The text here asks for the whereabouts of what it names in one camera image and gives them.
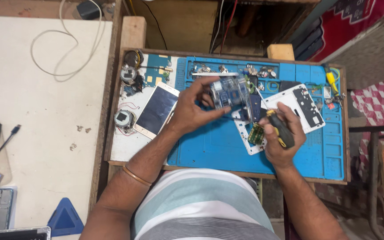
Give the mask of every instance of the phone screen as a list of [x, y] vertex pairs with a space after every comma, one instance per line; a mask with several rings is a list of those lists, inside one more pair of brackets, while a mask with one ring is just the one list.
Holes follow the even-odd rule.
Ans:
[[136, 124], [157, 135], [161, 130], [171, 109], [177, 101], [177, 96], [157, 87], [149, 99]]

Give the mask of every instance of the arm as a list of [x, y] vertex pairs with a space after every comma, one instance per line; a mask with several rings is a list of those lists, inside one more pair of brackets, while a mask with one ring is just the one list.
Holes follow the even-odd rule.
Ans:
[[[206, 112], [195, 105], [198, 99], [206, 106], [214, 106], [210, 96], [204, 93], [204, 87], [217, 79], [200, 78], [180, 93], [170, 122], [128, 161], [131, 172], [147, 182], [154, 182], [164, 160], [182, 135], [230, 111], [229, 108]], [[91, 211], [80, 239], [130, 239], [131, 217], [148, 190], [148, 186], [124, 171], [117, 172]]]
[[286, 120], [293, 134], [296, 143], [294, 147], [286, 150], [279, 144], [274, 127], [267, 119], [262, 120], [260, 124], [264, 125], [265, 137], [268, 141], [266, 156], [275, 168], [288, 206], [288, 213], [297, 233], [304, 240], [348, 239], [334, 216], [293, 165], [293, 156], [306, 141], [300, 118], [280, 102], [278, 108], [282, 111], [278, 115]]

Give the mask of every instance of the white smartphone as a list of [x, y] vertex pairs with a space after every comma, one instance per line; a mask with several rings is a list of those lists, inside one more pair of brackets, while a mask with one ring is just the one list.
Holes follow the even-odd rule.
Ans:
[[154, 139], [170, 120], [176, 107], [179, 91], [159, 82], [133, 128], [150, 139]]

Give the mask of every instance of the screwdriver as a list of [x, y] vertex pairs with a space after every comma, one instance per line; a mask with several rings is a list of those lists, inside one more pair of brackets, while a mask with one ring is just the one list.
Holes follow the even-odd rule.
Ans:
[[270, 109], [266, 112], [266, 116], [269, 119], [269, 122], [274, 126], [276, 135], [278, 136], [278, 141], [281, 146], [289, 149], [294, 146], [293, 134], [290, 132], [290, 129], [281, 121], [281, 119], [276, 114], [275, 110]]
[[333, 90], [334, 96], [338, 96], [339, 90], [337, 90], [337, 87], [335, 84], [336, 80], [334, 79], [334, 74], [331, 72], [330, 67], [327, 65], [327, 63], [323, 63], [323, 64], [321, 64], [321, 66], [324, 68], [324, 71], [325, 71], [326, 77], [327, 77], [327, 81], [330, 84], [331, 89]]

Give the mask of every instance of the bracelet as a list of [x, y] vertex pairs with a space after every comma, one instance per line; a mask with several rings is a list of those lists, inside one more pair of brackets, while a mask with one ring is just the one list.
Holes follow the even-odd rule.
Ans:
[[132, 173], [130, 170], [128, 170], [128, 168], [126, 166], [123, 166], [122, 167], [122, 170], [124, 170], [125, 173], [127, 173], [128, 175], [130, 175], [130, 177], [134, 178], [135, 180], [143, 183], [144, 185], [150, 187], [152, 185], [152, 183], [150, 182], [146, 182], [145, 180], [137, 177], [134, 173]]

